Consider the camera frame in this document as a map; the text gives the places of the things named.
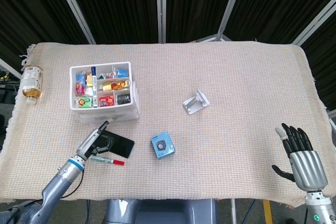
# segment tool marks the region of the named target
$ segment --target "robot finger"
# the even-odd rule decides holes
[[[292,182],[295,182],[294,179],[294,175],[293,173],[285,173],[284,171],[282,171],[278,166],[276,165],[272,165],[272,169],[274,170],[274,172],[276,172],[276,174],[278,174],[280,177],[282,178],[286,178]]]
[[[294,134],[292,133],[291,129],[285,124],[281,124],[283,129],[286,131],[286,134],[288,136],[289,143],[292,147],[292,152],[297,152],[299,150],[299,147],[295,141]]]
[[[289,127],[291,132],[293,133],[293,140],[296,142],[299,151],[304,151],[306,149],[305,145],[303,144],[303,140],[299,134],[299,132],[293,127]]]
[[[282,129],[280,128],[275,128],[275,131],[277,132],[277,134],[279,135],[280,139],[282,140],[282,144],[285,148],[285,151],[289,157],[289,154],[291,154],[293,152],[292,147],[289,143],[288,137],[287,135],[282,131]]]
[[[301,135],[302,140],[306,144],[306,151],[313,151],[313,146],[311,145],[308,135],[301,128],[298,128],[298,132]]]

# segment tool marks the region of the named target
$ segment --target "red package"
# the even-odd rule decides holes
[[[105,97],[99,98],[99,107],[107,107],[114,105],[114,97],[113,95],[107,95]]]

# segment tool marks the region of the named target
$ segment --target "blue marker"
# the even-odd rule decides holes
[[[93,93],[93,107],[98,107],[98,101],[97,101],[97,74],[96,74],[96,67],[91,67],[92,72],[92,93]]]

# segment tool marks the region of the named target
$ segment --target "product label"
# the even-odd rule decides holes
[[[42,75],[42,70],[37,67],[25,68],[21,78],[23,89],[37,89],[42,92]]]
[[[92,76],[93,107],[98,107],[96,83],[97,83],[97,76]]]

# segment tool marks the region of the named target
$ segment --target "amber liquid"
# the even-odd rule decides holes
[[[36,99],[41,96],[41,92],[38,89],[24,89],[22,93],[25,97],[34,97]]]

